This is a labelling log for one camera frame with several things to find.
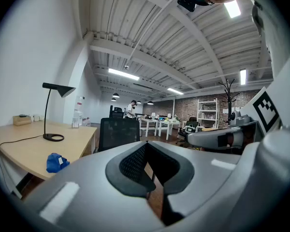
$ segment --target shelving unit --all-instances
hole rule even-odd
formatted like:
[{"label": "shelving unit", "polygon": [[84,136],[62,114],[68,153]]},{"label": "shelving unit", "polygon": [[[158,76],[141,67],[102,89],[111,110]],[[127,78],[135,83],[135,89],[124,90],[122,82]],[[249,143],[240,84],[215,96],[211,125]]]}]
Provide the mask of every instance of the shelving unit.
[{"label": "shelving unit", "polygon": [[[206,110],[204,109],[203,105],[213,105],[215,106],[215,110]],[[207,113],[210,113],[210,115],[215,116],[215,119],[212,118],[205,118],[202,117],[202,113],[205,115]],[[202,122],[203,121],[214,121],[215,122],[215,128],[218,128],[218,123],[219,123],[219,101],[217,99],[214,99],[213,101],[199,101],[198,100],[198,115],[197,115],[198,121],[200,123],[200,126],[203,126]]]}]

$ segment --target sticker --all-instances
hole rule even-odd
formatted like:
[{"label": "sticker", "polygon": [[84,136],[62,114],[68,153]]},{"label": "sticker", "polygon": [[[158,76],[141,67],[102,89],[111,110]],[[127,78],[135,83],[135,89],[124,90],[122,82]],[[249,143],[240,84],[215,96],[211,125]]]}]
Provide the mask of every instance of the sticker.
[{"label": "sticker", "polygon": [[276,110],[271,98],[266,92],[264,92],[253,103],[253,106],[260,117],[265,131],[268,132],[279,118],[278,111]]},{"label": "sticker", "polygon": [[211,164],[219,168],[225,168],[229,170],[234,170],[236,167],[236,164],[232,164],[232,163],[228,163],[228,162],[224,162],[224,161],[220,161],[216,159],[213,159]]},{"label": "sticker", "polygon": [[63,164],[63,161],[62,161],[62,158],[61,157],[58,160],[59,160],[59,164],[60,165]]},{"label": "sticker", "polygon": [[58,219],[66,211],[74,197],[79,185],[74,182],[67,182],[63,188],[53,197],[53,199],[40,212],[40,216],[52,224],[56,224]]}]

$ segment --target coat rack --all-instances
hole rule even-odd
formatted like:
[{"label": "coat rack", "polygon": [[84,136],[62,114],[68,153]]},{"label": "coat rack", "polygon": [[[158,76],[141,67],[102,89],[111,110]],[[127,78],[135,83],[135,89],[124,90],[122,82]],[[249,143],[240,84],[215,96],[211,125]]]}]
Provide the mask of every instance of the coat rack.
[{"label": "coat rack", "polygon": [[226,86],[223,83],[219,82],[219,84],[223,85],[226,88],[224,91],[226,92],[227,97],[225,97],[224,95],[220,95],[220,96],[222,96],[223,98],[227,99],[227,101],[222,101],[222,102],[228,103],[228,109],[229,109],[228,121],[224,121],[225,123],[228,123],[228,125],[230,125],[230,121],[231,121],[232,103],[236,101],[236,99],[235,100],[233,100],[233,99],[240,94],[240,93],[238,93],[238,94],[234,95],[233,97],[230,96],[231,85],[232,85],[232,83],[234,81],[235,81],[235,79],[233,79],[233,81],[229,85],[229,80],[227,79],[227,85]]}]

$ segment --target lamp base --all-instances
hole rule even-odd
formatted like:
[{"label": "lamp base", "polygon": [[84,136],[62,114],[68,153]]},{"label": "lamp base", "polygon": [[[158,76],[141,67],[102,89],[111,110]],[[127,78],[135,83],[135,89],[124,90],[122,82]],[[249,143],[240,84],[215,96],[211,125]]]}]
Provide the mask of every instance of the lamp base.
[{"label": "lamp base", "polygon": [[52,133],[47,133],[47,134],[43,134],[43,138],[49,141],[53,141],[53,142],[60,142],[64,139],[64,136],[60,135],[60,134],[52,134]]}]

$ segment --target lamp shade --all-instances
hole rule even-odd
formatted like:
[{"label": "lamp shade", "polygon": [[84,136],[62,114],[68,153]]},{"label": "lamp shade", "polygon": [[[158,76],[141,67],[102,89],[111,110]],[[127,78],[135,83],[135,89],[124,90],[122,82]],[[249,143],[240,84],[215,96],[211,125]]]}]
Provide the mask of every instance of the lamp shade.
[{"label": "lamp shade", "polygon": [[75,87],[68,87],[68,86],[62,86],[62,85],[51,84],[51,83],[43,83],[42,87],[57,90],[59,95],[62,98],[67,97],[76,89]]}]

